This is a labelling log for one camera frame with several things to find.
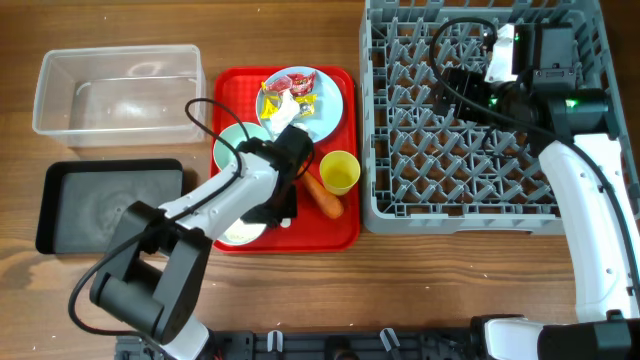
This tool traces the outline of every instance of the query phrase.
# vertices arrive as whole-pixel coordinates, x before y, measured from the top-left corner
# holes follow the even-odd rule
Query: wooden table
[[[195,185],[207,178],[210,144],[72,150],[37,136],[31,129],[32,104],[44,54],[60,48],[191,43],[202,52],[209,88],[221,71],[241,65],[335,64],[357,79],[363,4],[4,2],[8,4],[0,7],[0,359],[109,359],[114,339],[83,333],[66,313],[69,291],[96,257],[44,256],[34,249],[45,172],[60,160],[174,157],[194,170],[190,179]],[[623,43],[635,40],[634,17],[640,5],[603,3],[626,115],[635,119],[640,115],[640,102],[634,101],[640,83],[638,51]],[[629,124],[636,146],[640,146],[638,126]],[[85,292],[79,304],[87,322],[123,327],[87,299]],[[213,253],[196,314],[215,330],[355,331],[466,325],[471,316],[489,313],[571,322],[574,303],[573,272],[563,237],[364,232],[355,246],[338,254]]]

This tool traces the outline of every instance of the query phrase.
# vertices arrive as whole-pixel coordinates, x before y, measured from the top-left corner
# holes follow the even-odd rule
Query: plate
[[[340,93],[340,89],[338,89],[336,83],[322,71],[318,71],[306,66],[294,66],[282,69],[277,73],[271,75],[271,77],[267,79],[266,83],[270,84],[271,82],[275,81],[275,79],[288,74],[300,73],[309,75],[313,71],[317,73],[313,91],[311,91],[311,94],[318,95],[318,99],[315,102],[316,111],[313,115],[293,120],[291,123],[304,124],[308,129],[307,132],[309,133],[309,137],[311,137],[311,140],[314,143],[317,143],[318,141],[322,141],[327,136],[329,136],[340,123],[340,119],[342,119],[342,110],[344,104],[342,103],[342,94]],[[256,98],[256,116],[260,121],[260,125],[262,125],[267,130],[269,135],[271,135],[271,120],[260,119],[263,100],[264,94],[259,90],[258,97]]]

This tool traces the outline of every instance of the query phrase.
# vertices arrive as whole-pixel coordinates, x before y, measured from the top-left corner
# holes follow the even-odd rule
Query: clear plastic container
[[[184,113],[206,95],[194,45],[52,50],[42,62],[33,130],[70,147],[198,142]],[[191,112],[205,120],[205,104]]]

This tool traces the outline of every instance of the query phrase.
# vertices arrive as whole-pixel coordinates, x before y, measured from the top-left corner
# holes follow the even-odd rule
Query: red tray
[[[336,82],[342,92],[344,110],[338,127],[326,139],[315,144],[315,159],[309,172],[320,180],[318,165],[324,155],[334,150],[344,150],[356,157],[357,132],[355,113],[355,86],[349,74],[336,66],[317,66]],[[228,106],[245,122],[258,124],[256,119],[256,96],[260,83],[283,67],[237,67],[223,72],[216,79],[215,100]],[[235,120],[214,106],[213,131],[222,132]],[[218,173],[211,157],[211,176]],[[256,241],[243,246],[228,246],[214,242],[214,247],[225,253],[293,253],[293,252],[335,252],[351,246],[360,234],[360,191],[358,184],[340,200],[344,214],[331,220],[316,206],[302,183],[297,183],[298,217],[289,228],[267,229]]]

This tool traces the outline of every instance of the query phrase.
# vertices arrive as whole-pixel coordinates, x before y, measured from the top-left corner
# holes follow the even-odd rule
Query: gray dish rack
[[[377,233],[451,234],[462,230],[522,230],[563,234],[553,192],[538,160],[525,149],[525,135],[495,131],[485,149],[486,126],[432,112],[437,83],[426,63],[431,37],[444,22],[480,17],[505,23],[568,22],[576,33],[578,86],[611,95],[621,125],[620,142],[637,214],[638,177],[613,70],[604,19],[597,0],[443,0],[401,6],[398,0],[366,0],[360,25],[362,93],[362,188],[365,226]],[[440,69],[464,66],[482,72],[481,25],[459,24],[442,37]]]

